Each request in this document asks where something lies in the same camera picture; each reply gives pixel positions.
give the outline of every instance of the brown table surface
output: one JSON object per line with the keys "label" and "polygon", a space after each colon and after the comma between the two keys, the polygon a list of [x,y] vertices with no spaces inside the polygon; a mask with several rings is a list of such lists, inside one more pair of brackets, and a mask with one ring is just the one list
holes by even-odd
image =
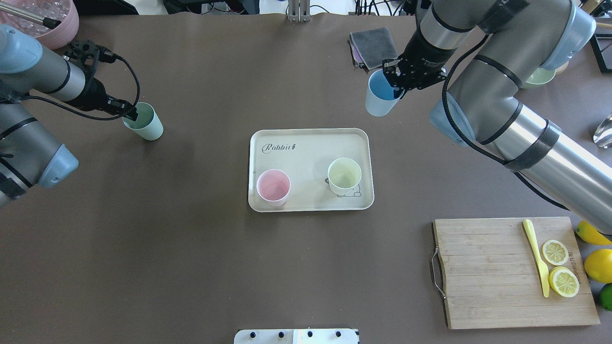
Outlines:
{"label": "brown table surface", "polygon": [[[306,24],[280,14],[82,18],[77,38],[132,63],[165,133],[147,142],[120,121],[27,102],[80,166],[1,210],[0,342],[232,343],[238,329],[305,327],[359,329],[362,343],[609,342],[612,312],[599,306],[598,326],[447,328],[430,276],[432,221],[579,219],[433,128],[441,85],[370,116],[368,75],[353,67],[347,39],[381,26],[399,51],[415,30],[413,18],[327,14]],[[97,77],[133,99],[120,62]],[[612,110],[611,86],[587,46],[518,97],[611,164],[612,151],[591,140]],[[369,209],[249,207],[253,133],[334,127],[370,138]]]}

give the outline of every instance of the lime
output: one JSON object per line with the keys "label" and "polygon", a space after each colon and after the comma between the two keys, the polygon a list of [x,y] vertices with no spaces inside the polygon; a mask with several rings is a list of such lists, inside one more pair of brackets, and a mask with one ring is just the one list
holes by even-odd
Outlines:
{"label": "lime", "polygon": [[564,244],[557,240],[549,240],[542,245],[542,255],[552,265],[563,265],[570,255]]}
{"label": "lime", "polygon": [[576,227],[576,234],[580,239],[593,245],[611,245],[612,241],[608,240],[605,236],[597,231],[597,229],[591,226],[587,221],[581,221]]}
{"label": "lime", "polygon": [[548,283],[563,297],[574,297],[580,290],[580,283],[573,272],[565,266],[557,266],[548,274]]}
{"label": "lime", "polygon": [[612,250],[593,251],[584,260],[584,270],[590,278],[601,283],[612,283]]}
{"label": "lime", "polygon": [[599,304],[606,310],[612,312],[612,283],[604,285],[599,292]]}

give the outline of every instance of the cutting board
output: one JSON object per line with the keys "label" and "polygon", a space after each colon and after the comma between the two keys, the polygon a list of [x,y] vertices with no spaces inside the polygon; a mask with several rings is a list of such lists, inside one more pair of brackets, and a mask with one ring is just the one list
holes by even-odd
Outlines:
{"label": "cutting board", "polygon": [[580,281],[574,297],[542,296],[536,263],[523,229],[525,218],[438,219],[433,223],[451,329],[599,324],[568,217],[532,217],[538,247],[561,241],[564,264]]}

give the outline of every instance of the gray cloth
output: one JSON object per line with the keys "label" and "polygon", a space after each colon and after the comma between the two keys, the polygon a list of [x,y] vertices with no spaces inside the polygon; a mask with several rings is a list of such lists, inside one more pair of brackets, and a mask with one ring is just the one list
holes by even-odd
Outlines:
{"label": "gray cloth", "polygon": [[387,27],[351,32],[350,38],[368,70],[381,67],[383,60],[395,59],[398,56],[391,32]]}

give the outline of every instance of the yellow knife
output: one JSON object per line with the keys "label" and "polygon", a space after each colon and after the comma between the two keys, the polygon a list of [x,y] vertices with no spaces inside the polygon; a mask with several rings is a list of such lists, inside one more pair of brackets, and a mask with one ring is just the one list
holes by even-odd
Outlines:
{"label": "yellow knife", "polygon": [[534,254],[535,265],[537,266],[537,272],[540,275],[540,282],[542,282],[542,294],[544,297],[548,297],[548,293],[550,292],[550,285],[548,284],[548,266],[546,263],[544,263],[542,257],[540,257],[540,250],[537,246],[534,224],[531,222],[531,220],[527,219],[523,221],[523,228],[525,229],[527,239],[529,240],[529,245],[531,246],[531,250]]}

